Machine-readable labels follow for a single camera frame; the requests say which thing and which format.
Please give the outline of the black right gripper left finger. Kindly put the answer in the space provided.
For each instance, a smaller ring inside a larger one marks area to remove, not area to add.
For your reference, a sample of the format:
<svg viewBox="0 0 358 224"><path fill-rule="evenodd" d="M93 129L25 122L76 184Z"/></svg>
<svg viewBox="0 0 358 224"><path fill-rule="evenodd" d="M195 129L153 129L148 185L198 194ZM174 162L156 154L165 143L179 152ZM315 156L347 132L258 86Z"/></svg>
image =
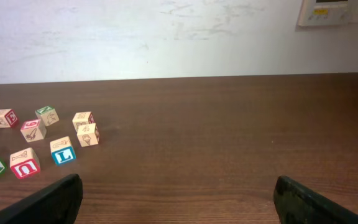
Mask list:
<svg viewBox="0 0 358 224"><path fill-rule="evenodd" d="M83 199L83 183L70 174L0 211L0 224L71 224Z"/></svg>

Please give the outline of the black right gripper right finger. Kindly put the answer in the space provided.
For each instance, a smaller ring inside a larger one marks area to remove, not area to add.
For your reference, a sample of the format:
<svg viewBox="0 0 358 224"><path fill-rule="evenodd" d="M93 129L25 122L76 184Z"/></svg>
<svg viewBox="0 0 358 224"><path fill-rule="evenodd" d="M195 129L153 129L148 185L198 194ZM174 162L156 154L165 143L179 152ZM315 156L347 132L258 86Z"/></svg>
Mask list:
<svg viewBox="0 0 358 224"><path fill-rule="evenodd" d="M281 175L273 202L282 224L358 224L358 214Z"/></svg>

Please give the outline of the wooden block red U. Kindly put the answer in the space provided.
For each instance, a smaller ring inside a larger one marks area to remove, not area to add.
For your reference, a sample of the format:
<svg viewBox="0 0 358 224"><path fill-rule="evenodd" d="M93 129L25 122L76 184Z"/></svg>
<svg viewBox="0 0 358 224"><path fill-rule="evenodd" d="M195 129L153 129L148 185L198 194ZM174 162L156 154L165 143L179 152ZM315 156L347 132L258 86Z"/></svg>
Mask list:
<svg viewBox="0 0 358 224"><path fill-rule="evenodd" d="M25 179L40 173L39 158L31 147L11 154L9 165L18 179Z"/></svg>

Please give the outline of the wooden block blue L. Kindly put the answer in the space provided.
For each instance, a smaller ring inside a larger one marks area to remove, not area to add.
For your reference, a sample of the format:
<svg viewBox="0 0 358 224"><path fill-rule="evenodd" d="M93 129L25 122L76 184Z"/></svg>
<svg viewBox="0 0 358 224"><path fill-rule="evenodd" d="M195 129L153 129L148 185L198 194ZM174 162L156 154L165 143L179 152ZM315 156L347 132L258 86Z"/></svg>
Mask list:
<svg viewBox="0 0 358 224"><path fill-rule="evenodd" d="M74 148L68 136L51 141L50 151L54 162L58 166L76 159Z"/></svg>

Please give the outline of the wooden block ice cream picture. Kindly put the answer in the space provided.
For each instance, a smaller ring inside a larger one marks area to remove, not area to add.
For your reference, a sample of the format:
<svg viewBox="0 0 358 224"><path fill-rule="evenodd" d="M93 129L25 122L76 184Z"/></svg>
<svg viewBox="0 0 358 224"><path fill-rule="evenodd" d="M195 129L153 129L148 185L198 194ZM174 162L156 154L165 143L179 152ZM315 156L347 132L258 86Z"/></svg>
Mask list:
<svg viewBox="0 0 358 224"><path fill-rule="evenodd" d="M99 130L96 123L79 126L77 138L81 147L88 147L99 144Z"/></svg>

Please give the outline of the wooden block red 9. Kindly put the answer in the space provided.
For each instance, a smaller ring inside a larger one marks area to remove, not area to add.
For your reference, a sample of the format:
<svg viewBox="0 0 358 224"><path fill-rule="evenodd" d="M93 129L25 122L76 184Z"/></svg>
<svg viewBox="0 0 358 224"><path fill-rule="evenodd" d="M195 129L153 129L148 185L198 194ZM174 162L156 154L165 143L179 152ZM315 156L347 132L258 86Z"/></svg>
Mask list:
<svg viewBox="0 0 358 224"><path fill-rule="evenodd" d="M27 142L34 142L45 139L47 130L41 119L34 119L23 123L21 133Z"/></svg>

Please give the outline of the plain wooden picture block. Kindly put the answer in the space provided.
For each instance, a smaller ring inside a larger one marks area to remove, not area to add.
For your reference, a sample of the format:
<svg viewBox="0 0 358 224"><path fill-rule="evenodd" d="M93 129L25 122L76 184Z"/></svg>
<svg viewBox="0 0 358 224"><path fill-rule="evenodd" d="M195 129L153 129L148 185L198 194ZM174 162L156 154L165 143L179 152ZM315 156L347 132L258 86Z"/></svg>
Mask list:
<svg viewBox="0 0 358 224"><path fill-rule="evenodd" d="M72 123L74 125L75 131L77 132L81 125L95 123L93 113L91 111L78 112L74 115Z"/></svg>

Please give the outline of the wooden block green N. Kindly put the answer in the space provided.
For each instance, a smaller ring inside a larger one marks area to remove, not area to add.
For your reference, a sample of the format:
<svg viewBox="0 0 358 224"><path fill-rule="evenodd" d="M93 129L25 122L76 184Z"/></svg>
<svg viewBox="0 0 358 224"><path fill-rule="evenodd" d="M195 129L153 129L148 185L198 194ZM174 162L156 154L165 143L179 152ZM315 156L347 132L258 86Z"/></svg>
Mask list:
<svg viewBox="0 0 358 224"><path fill-rule="evenodd" d="M59 121L59 117L54 107L44 106L41 109L35 110L38 119L41 119L45 126L50 126Z"/></svg>

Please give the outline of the wooden block red E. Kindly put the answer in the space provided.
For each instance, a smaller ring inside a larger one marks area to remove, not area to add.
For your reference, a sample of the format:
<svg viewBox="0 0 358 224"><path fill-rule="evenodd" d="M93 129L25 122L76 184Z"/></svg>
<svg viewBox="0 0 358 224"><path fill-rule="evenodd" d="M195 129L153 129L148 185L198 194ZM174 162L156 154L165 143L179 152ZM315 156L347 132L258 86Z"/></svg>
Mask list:
<svg viewBox="0 0 358 224"><path fill-rule="evenodd" d="M19 118L13 109L0 110L0 128L13 128L19 124Z"/></svg>

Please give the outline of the white wall control panel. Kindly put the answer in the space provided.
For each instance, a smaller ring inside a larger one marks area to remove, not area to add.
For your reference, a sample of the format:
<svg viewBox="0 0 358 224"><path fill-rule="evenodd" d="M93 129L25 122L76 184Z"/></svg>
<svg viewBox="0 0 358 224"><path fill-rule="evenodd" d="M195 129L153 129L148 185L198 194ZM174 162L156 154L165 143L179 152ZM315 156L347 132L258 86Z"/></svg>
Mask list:
<svg viewBox="0 0 358 224"><path fill-rule="evenodd" d="M358 0L303 0L297 25L340 26L358 23Z"/></svg>

